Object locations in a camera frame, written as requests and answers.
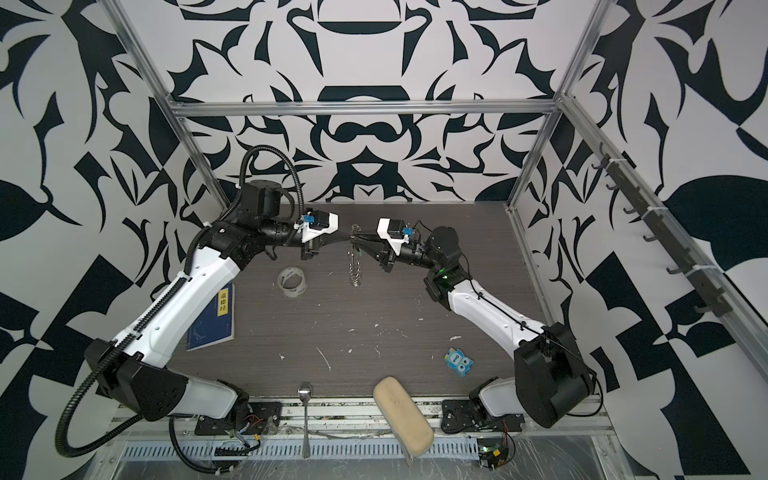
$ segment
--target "blue book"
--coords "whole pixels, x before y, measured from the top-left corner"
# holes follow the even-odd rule
[[[235,286],[227,284],[205,306],[187,331],[187,351],[235,338]]]

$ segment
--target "black and white wallpaper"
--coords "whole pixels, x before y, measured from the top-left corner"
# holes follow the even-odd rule
[[[306,201],[507,200],[543,114],[313,115],[190,118],[224,190],[234,196],[248,147],[293,159]],[[261,153],[249,176],[293,189]]]
[[[594,0],[130,0],[178,101],[552,98]]]
[[[765,2],[619,0],[575,96],[768,315]],[[640,478],[765,478],[768,385],[563,120],[518,205]]]
[[[54,430],[84,348],[135,319],[220,208],[94,0],[0,6],[3,478],[63,478]],[[73,445],[116,402],[86,396]]]

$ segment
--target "metal whisk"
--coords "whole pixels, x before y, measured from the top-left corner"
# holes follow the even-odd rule
[[[352,225],[352,236],[354,237],[360,231],[360,227]],[[360,249],[357,247],[349,248],[349,283],[352,286],[360,286]]]

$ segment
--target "metal spoon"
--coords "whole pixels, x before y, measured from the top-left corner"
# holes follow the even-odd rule
[[[304,458],[310,457],[310,431],[306,421],[306,406],[312,398],[312,386],[309,382],[304,382],[299,386],[299,400],[304,404],[304,447],[302,455]]]

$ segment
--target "clear tape roll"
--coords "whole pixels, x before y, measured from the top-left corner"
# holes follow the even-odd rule
[[[299,283],[299,286],[295,286],[294,288],[286,288],[284,286],[286,280],[294,275],[297,275],[301,278],[301,283]],[[304,275],[304,270],[301,270],[297,266],[289,266],[280,272],[280,275],[277,276],[277,287],[280,288],[280,291],[283,292],[283,295],[287,296],[288,298],[298,297],[306,291],[306,275]]]

